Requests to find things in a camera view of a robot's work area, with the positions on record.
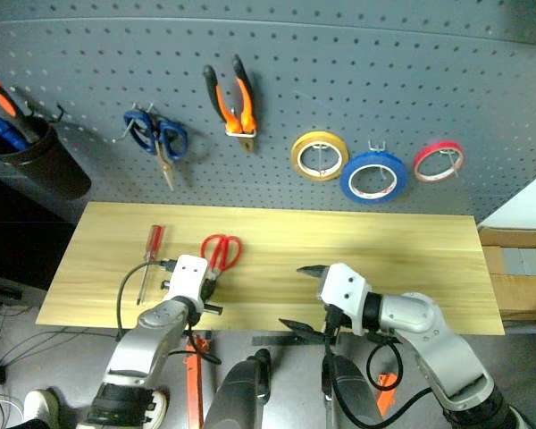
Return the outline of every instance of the wooden tabletop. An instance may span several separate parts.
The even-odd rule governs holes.
[[[116,326],[124,274],[143,262],[152,224],[165,226],[159,257],[198,255],[210,234],[239,236],[239,263],[222,275],[197,329],[284,331],[278,318],[320,329],[318,281],[304,265],[344,262],[378,293],[418,291],[441,306],[458,333],[503,334],[497,301],[471,216],[348,213],[258,208],[89,203],[38,316],[38,324]],[[123,293],[123,325],[164,296],[170,274],[152,267],[137,307],[140,274]]]

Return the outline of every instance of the red screwdriver handle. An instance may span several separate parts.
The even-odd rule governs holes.
[[[155,261],[157,259],[157,252],[161,246],[161,238],[163,237],[164,227],[161,225],[151,226],[151,231],[149,231],[149,238],[147,240],[147,245],[145,247],[145,260]]]

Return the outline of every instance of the pen holder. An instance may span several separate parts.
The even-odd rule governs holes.
[[[40,118],[28,121],[42,137],[22,151],[0,137],[0,161],[58,197],[74,199],[88,192],[91,180],[62,146],[54,127]]]

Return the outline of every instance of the white wall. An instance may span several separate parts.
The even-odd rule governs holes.
[[[536,179],[479,226],[536,230]]]

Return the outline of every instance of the gray pegboard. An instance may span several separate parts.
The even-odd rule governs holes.
[[[480,221],[536,177],[536,2],[342,3],[0,2],[0,80],[45,113],[65,107],[56,128],[94,186],[64,203],[3,165],[0,178],[72,219],[94,199]],[[234,97],[235,53],[255,85],[253,156],[224,136],[202,77],[210,63]],[[174,194],[132,139],[111,143],[134,101],[188,128]],[[406,191],[361,206],[339,180],[300,177],[289,150],[310,130],[338,134],[352,156],[385,139],[408,167]],[[437,139],[459,141],[465,166],[419,183],[413,158]]]

